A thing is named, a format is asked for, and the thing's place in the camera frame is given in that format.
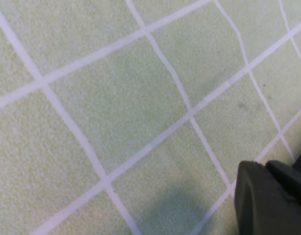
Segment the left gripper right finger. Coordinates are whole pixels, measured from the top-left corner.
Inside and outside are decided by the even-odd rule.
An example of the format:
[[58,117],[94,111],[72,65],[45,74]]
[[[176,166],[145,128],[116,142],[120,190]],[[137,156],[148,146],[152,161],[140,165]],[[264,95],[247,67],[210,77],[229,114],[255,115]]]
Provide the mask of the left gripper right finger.
[[301,205],[301,159],[289,166],[277,160],[266,162],[265,167],[284,188]]

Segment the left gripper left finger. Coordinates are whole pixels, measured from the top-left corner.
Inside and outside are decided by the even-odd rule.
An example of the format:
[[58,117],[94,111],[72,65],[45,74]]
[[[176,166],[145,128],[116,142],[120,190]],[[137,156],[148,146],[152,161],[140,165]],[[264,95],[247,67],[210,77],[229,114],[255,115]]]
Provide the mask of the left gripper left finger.
[[241,235],[301,235],[301,205],[265,165],[239,163],[234,206]]

